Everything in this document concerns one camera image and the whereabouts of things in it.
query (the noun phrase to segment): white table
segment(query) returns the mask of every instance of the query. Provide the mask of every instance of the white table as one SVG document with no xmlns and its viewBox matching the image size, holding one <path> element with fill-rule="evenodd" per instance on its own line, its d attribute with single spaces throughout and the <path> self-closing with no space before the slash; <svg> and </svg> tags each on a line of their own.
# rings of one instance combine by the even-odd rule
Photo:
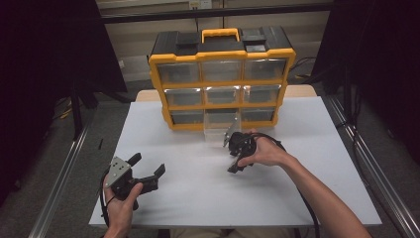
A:
<svg viewBox="0 0 420 238">
<path fill-rule="evenodd" d="M 260 128 L 335 192 L 364 225 L 380 224 L 368 193 L 320 97 L 284 98 L 279 121 Z M 312 219 L 287 174 L 278 167 L 227 172 L 235 160 L 227 148 L 206 146 L 202 132 L 171 131 L 160 102 L 131 105 L 115 156 L 141 152 L 134 177 L 166 173 L 159 189 L 138 198 L 133 227 L 310 226 Z M 90 225 L 105 226 L 97 202 Z"/>
</svg>

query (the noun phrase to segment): gray carpet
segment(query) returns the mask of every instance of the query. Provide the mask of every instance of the gray carpet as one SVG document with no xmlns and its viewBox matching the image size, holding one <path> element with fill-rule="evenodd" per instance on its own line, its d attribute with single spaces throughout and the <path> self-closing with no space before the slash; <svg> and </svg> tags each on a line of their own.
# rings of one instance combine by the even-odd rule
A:
<svg viewBox="0 0 420 238">
<path fill-rule="evenodd" d="M 301 79 L 293 78 L 290 81 L 299 83 L 299 80 Z M 125 96 L 130 98 L 135 98 L 140 89 L 152 88 L 149 81 L 129 84 L 129 92 Z M 316 84 L 315 88 L 320 95 L 323 95 L 319 84 Z M 100 104 L 95 112 L 92 127 L 88 131 L 83 148 L 70 173 L 47 237 L 100 237 L 105 232 L 100 228 L 90 227 L 88 221 L 97 199 L 96 190 L 99 178 L 114 153 L 129 105 L 121 104 L 104 95 L 98 95 L 98 98 Z M 59 114 L 61 110 L 62 108 L 58 107 L 56 113 Z M 82 115 L 86 114 L 86 109 L 82 108 Z M 332 118 L 339 123 L 337 118 L 334 116 Z M 420 168 L 411 160 L 399 141 L 388 137 L 386 129 L 386 125 L 364 103 L 359 119 L 359 131 L 392 185 L 419 220 L 420 194 L 415 191 L 420 190 Z M 351 154 L 352 142 L 343 129 L 339 129 L 339 133 Z M 10 193 L 0 208 L 2 224 L 0 237 L 28 237 L 70 149 L 72 136 L 71 115 L 65 119 L 53 121 L 37 160 L 32 169 L 22 178 L 22 188 Z M 366 174 L 367 181 L 379 195 L 379 200 L 385 204 L 385 209 L 392 213 L 367 171 Z M 383 225 L 370 227 L 371 234 L 374 237 L 399 237 L 378 202 L 374 197 L 372 200 Z M 301 229 L 301 232 L 305 234 L 306 229 Z M 134 230 L 130 237 L 152 238 L 157 235 L 156 230 Z M 313 237 L 313 230 L 310 230 L 308 237 Z"/>
</svg>

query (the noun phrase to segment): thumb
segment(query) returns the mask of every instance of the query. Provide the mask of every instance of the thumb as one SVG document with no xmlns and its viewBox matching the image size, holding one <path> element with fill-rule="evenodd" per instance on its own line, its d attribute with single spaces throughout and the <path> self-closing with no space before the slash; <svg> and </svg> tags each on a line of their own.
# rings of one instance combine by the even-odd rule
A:
<svg viewBox="0 0 420 238">
<path fill-rule="evenodd" d="M 130 191 L 129 196 L 126 198 L 126 202 L 134 204 L 137 197 L 140 195 L 143 189 L 143 184 L 141 182 L 137 183 Z"/>
<path fill-rule="evenodd" d="M 251 155 L 245 158 L 242 158 L 238 161 L 238 166 L 239 167 L 245 167 L 247 165 L 252 164 L 255 161 L 255 155 Z"/>
</svg>

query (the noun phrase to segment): metal rail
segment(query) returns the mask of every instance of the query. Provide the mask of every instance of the metal rail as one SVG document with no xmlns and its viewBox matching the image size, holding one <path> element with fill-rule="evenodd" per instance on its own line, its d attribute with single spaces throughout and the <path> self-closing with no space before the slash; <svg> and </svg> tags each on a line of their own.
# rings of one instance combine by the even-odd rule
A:
<svg viewBox="0 0 420 238">
<path fill-rule="evenodd" d="M 50 192 L 49 198 L 47 199 L 46 204 L 44 205 L 40 215 L 38 216 L 34 227 L 32 228 L 32 231 L 29 235 L 30 238 L 42 238 L 46 236 L 51 221 L 53 219 L 53 215 L 61 199 L 61 194 L 64 191 L 65 186 L 67 185 L 68 176 L 71 173 L 75 161 L 77 160 L 77 156 L 83 145 L 84 139 L 87 135 L 87 131 L 90 125 L 92 124 L 95 112 L 96 108 L 89 110 L 87 122 L 82 132 L 80 133 L 77 140 L 73 141 L 73 143 L 71 144 L 70 151 L 67 154 L 67 157 L 64 161 L 64 164 L 62 165 L 61 171 L 59 172 L 57 179 L 55 180 L 55 184 L 52 187 L 52 191 Z"/>
<path fill-rule="evenodd" d="M 330 103 L 334 108 L 337 116 L 341 121 L 345 121 L 346 118 L 343 113 L 343 106 L 337 98 L 329 97 Z M 349 135 L 350 139 L 353 141 L 355 139 L 355 127 L 350 125 L 345 125 L 346 132 Z M 370 174 L 377 183 L 380 191 L 383 194 L 383 197 L 388 202 L 395 216 L 397 217 L 399 223 L 404 229 L 406 235 L 410 238 L 420 237 L 420 229 L 413 215 L 411 214 L 409 208 L 401 199 L 401 197 L 396 192 L 395 188 L 389 182 L 383 170 L 380 168 L 373 154 L 369 150 L 367 144 L 365 143 L 362 136 L 356 134 L 356 149 L 361 155 L 362 160 L 367 166 Z"/>
<path fill-rule="evenodd" d="M 196 11 L 175 11 L 147 14 L 120 14 L 103 15 L 100 21 L 104 24 L 149 22 L 161 20 L 194 19 L 210 17 L 230 17 L 230 16 L 250 16 L 280 13 L 303 13 L 303 12 L 322 12 L 331 11 L 335 8 L 365 7 L 367 3 L 361 2 L 331 2 L 315 4 L 293 4 L 279 5 L 270 7 L 249 7 L 249 8 L 218 8 L 202 9 Z"/>
</svg>

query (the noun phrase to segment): yellow handle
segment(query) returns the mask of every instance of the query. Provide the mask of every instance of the yellow handle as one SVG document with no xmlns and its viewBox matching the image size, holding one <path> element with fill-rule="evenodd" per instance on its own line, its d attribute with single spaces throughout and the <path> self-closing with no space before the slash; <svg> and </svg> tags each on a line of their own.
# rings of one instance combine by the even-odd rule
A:
<svg viewBox="0 0 420 238">
<path fill-rule="evenodd" d="M 201 43 L 204 43 L 206 37 L 227 37 L 235 36 L 237 42 L 239 41 L 239 33 L 236 28 L 227 28 L 227 29 L 212 29 L 212 30 L 203 30 L 201 32 Z"/>
</svg>

